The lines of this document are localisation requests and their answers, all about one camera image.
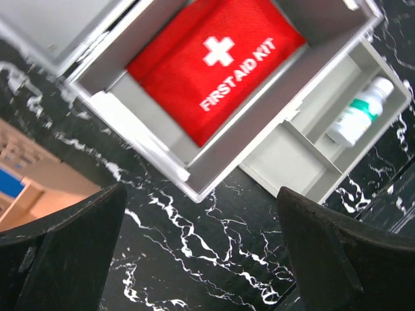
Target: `medicine bottle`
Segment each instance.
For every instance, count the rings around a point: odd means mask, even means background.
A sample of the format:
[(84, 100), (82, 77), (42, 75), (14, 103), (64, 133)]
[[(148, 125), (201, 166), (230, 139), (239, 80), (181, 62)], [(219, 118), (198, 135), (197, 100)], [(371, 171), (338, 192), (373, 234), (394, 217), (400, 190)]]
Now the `medicine bottle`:
[(340, 114), (327, 133), (334, 142), (353, 147), (383, 112), (383, 104), (393, 92), (391, 81), (377, 77)]

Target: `red first aid pouch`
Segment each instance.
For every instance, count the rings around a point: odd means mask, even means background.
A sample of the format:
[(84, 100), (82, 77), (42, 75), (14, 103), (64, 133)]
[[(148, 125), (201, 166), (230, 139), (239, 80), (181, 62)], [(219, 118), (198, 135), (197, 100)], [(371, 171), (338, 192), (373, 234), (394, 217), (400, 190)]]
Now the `red first aid pouch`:
[(202, 146), (304, 43), (271, 0), (196, 0), (127, 70)]

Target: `black marble countertop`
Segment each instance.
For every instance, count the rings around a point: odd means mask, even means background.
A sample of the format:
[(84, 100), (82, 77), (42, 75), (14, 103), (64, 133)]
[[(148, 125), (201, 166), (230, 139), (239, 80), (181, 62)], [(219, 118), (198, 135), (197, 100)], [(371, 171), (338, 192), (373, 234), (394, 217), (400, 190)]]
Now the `black marble countertop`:
[[(377, 3), (385, 20), (373, 45), (412, 90), (415, 1)], [(28, 137), (101, 187), (119, 181), (128, 188), (101, 310), (272, 310), (292, 289), (275, 199), (239, 169), (194, 204), (61, 81), (5, 40), (0, 99), (0, 117)], [(406, 167), (415, 153), (414, 108), (412, 101), (327, 200), (329, 208), (360, 217)]]

